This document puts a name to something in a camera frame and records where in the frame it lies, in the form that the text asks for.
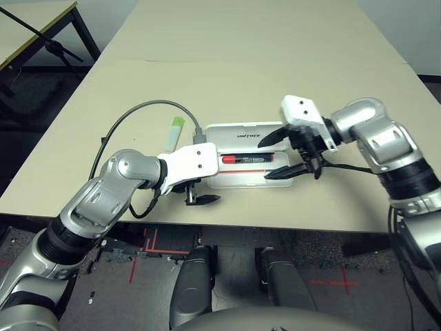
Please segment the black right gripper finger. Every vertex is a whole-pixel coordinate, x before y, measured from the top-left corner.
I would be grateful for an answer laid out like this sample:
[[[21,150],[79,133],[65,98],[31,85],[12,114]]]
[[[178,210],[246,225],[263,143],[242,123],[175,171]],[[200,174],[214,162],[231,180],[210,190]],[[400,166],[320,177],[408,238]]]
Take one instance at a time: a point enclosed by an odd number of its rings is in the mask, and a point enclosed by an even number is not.
[[[274,146],[278,143],[284,143],[288,147],[290,146],[290,133],[291,130],[287,126],[283,126],[270,132],[267,136],[262,138],[258,143],[258,148],[266,148],[269,146]]]
[[[309,170],[304,164],[283,166],[278,169],[272,170],[265,175],[268,180],[285,180],[293,177],[300,176],[302,174],[308,174]]]

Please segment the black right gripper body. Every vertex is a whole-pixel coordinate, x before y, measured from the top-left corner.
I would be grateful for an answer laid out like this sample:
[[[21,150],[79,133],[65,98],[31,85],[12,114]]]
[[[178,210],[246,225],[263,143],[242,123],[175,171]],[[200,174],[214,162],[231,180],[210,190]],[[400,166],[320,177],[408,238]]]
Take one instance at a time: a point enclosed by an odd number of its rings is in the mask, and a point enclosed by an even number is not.
[[[291,147],[299,152],[306,171],[313,174],[314,179],[319,179],[322,161],[313,130],[307,126],[290,126],[289,129]]]

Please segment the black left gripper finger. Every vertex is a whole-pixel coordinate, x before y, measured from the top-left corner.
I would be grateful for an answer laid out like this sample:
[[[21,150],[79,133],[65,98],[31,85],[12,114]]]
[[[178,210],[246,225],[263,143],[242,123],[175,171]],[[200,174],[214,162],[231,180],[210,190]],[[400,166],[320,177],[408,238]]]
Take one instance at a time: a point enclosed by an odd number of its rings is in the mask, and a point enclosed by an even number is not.
[[[221,197],[216,194],[204,194],[201,196],[197,196],[195,198],[195,205],[207,205],[209,203],[213,203],[215,201],[218,201]]]

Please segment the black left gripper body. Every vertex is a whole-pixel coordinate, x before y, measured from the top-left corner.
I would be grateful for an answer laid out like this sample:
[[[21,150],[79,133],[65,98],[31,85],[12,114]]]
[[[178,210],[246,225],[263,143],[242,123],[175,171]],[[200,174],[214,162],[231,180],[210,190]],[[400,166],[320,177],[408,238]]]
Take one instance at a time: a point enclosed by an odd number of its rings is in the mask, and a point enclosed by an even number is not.
[[[186,194],[185,203],[186,205],[196,204],[196,193],[194,192],[194,182],[184,182],[175,186],[175,193]]]

